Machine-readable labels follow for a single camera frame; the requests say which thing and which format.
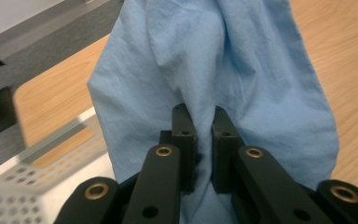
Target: wooden table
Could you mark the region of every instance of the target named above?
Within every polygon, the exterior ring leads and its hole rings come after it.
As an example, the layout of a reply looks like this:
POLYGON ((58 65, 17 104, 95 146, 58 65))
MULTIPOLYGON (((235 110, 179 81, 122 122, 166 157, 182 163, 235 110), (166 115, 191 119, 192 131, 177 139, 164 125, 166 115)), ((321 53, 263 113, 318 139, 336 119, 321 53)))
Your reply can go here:
MULTIPOLYGON (((358 1, 292 0, 306 48, 337 121, 333 178, 358 186, 358 1)), ((15 95, 27 146, 92 106, 86 82, 108 36, 21 86, 15 95)))

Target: screw hole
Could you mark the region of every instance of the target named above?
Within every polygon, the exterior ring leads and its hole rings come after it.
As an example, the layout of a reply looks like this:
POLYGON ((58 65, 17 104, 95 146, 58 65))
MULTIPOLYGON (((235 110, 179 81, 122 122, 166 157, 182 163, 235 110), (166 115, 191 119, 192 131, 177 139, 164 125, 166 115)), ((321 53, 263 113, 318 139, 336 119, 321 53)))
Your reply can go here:
POLYGON ((264 155, 263 151, 258 148, 248 148, 246 149, 246 154, 250 157, 257 159, 261 158, 264 155))
POLYGON ((331 192, 334 196, 347 203, 358 203, 358 194, 343 186, 332 186, 331 192))
POLYGON ((161 157, 170 156, 172 154, 172 149, 169 147, 159 147, 156 150, 156 154, 161 157))
POLYGON ((143 211, 144 217, 152 218, 158 215, 158 209, 155 206, 148 206, 143 211))
POLYGON ((103 182, 95 183, 86 189, 85 197, 89 200, 97 200, 107 194, 109 186, 103 182))
POLYGON ((308 214, 306 211, 302 210, 302 209, 295 209, 293 211, 293 213, 295 214, 295 216, 303 221, 310 221, 310 214, 308 214))

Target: white plastic basket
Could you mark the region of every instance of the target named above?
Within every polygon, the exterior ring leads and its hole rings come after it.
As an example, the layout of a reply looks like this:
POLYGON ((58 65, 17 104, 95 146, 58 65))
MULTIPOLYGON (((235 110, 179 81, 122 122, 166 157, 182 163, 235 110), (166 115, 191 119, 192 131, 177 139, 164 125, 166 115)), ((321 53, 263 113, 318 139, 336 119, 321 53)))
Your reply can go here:
POLYGON ((114 173, 91 108, 0 166, 0 224, 53 223, 75 188, 95 176, 114 173))

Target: light blue fabric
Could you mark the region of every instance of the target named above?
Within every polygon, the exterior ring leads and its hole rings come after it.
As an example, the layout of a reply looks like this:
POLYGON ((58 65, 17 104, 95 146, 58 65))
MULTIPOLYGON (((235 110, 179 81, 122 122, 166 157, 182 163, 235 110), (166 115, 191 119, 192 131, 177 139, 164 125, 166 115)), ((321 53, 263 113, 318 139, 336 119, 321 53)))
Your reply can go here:
POLYGON ((315 188, 336 163, 334 117, 288 0, 126 0, 89 90, 118 182, 139 172, 186 103, 201 160, 181 223, 237 222, 210 182, 216 105, 301 184, 315 188))

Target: gray floor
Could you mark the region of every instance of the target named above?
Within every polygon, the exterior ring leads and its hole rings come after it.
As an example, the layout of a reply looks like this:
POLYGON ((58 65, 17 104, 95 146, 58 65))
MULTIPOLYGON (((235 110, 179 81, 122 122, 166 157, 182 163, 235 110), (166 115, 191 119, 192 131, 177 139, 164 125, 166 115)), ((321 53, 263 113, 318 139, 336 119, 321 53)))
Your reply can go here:
MULTIPOLYGON (((0 89, 20 85, 111 32, 121 0, 112 0, 4 59, 0 89)), ((0 164, 24 150, 18 124, 0 133, 0 164)))

